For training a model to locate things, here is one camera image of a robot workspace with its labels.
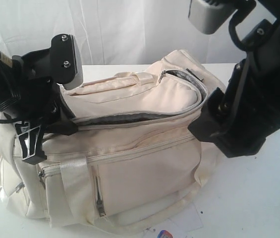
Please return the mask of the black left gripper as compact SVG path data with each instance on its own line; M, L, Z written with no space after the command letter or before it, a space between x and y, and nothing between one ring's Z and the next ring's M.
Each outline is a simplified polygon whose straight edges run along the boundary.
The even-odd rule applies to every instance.
M74 77L70 35L56 35L48 49L13 56L12 65L0 61L0 112L13 123L21 146L22 161L36 165L47 159L43 151L44 125L50 133L72 135L78 126L60 86Z

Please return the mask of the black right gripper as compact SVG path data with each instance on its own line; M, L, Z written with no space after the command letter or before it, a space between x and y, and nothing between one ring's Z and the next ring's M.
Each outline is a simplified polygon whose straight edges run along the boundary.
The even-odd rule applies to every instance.
M216 89L188 126L196 139L216 144L228 158L256 155L279 129L280 67L258 75L247 60L234 96L224 98Z

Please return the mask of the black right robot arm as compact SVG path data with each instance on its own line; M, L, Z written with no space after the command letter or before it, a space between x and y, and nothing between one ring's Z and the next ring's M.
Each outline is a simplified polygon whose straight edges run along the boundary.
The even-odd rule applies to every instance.
M235 65L225 90L216 89L189 131L215 144L227 157L258 153L280 129L280 0L261 5L275 21L261 20L243 39L237 26L254 10L255 0L193 0L188 18L200 32L215 33L225 22L234 45L246 53Z

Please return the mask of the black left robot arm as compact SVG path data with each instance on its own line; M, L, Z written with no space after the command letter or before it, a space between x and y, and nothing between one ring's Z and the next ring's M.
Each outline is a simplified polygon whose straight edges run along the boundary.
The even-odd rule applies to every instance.
M0 124L13 125L22 160L35 165L46 160L46 133L72 135L78 131L75 114L61 88L74 89L83 82L82 64L74 36L59 34L47 49L23 56L0 51Z

